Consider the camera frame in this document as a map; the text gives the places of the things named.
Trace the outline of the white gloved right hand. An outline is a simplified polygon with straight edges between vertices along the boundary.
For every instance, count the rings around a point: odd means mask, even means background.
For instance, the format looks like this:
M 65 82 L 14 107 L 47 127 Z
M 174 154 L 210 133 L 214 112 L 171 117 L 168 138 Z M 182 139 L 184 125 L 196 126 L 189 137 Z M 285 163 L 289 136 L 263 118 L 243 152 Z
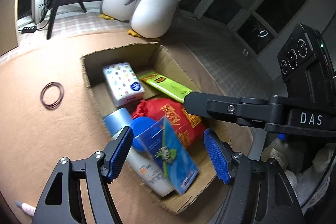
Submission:
M 307 145 L 293 147 L 284 138 L 277 137 L 264 149 L 261 161 L 276 159 L 284 170 L 301 207 L 316 205 L 326 194 L 330 184 L 332 158 L 335 145 L 327 144 L 317 152 L 303 149 Z

